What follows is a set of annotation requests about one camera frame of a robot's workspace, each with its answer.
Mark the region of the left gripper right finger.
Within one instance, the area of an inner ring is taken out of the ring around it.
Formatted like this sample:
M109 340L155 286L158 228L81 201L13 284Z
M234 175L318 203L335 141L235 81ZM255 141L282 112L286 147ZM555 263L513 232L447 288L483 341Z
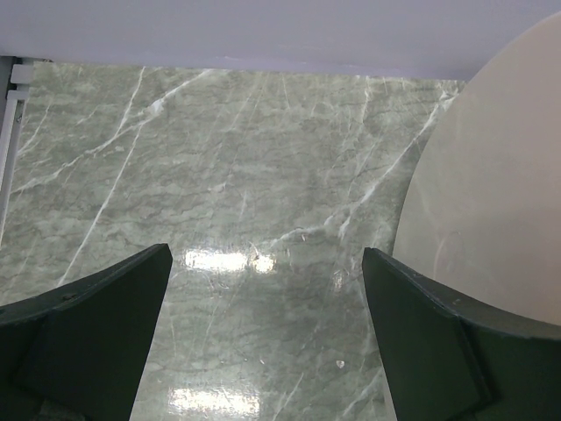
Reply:
M560 328L482 303L376 248L366 299L400 420L558 420Z

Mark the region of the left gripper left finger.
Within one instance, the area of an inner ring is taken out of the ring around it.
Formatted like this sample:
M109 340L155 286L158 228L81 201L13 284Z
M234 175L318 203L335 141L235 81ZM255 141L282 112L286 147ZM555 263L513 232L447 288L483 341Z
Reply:
M127 420L173 265L156 244L100 272L1 308L1 418L44 402Z

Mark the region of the cream round drawer cabinet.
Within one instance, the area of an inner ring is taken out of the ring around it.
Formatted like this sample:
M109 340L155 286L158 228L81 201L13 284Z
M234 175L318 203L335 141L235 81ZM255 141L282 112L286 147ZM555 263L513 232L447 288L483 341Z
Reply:
M393 256L481 302L559 323L559 15L504 47L438 122Z

